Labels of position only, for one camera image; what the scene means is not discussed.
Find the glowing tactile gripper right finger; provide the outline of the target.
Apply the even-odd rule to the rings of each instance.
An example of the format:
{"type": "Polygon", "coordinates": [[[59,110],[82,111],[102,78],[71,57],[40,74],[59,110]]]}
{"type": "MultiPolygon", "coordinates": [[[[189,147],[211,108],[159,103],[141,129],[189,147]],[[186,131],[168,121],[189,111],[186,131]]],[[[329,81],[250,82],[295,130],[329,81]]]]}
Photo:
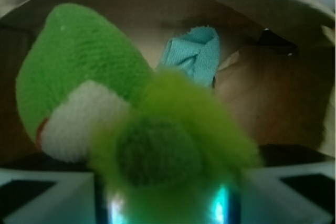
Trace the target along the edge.
{"type": "Polygon", "coordinates": [[[221,188],[215,223],[335,223],[335,163],[247,169],[240,192],[221,188]]]}

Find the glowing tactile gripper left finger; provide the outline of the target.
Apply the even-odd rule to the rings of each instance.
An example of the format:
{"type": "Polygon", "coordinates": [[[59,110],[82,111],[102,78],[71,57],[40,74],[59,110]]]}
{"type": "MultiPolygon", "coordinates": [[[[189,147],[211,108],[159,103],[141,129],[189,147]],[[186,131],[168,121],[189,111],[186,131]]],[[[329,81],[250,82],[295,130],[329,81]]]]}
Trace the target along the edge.
{"type": "Polygon", "coordinates": [[[1,223],[110,223],[92,172],[1,168],[1,223]]]}

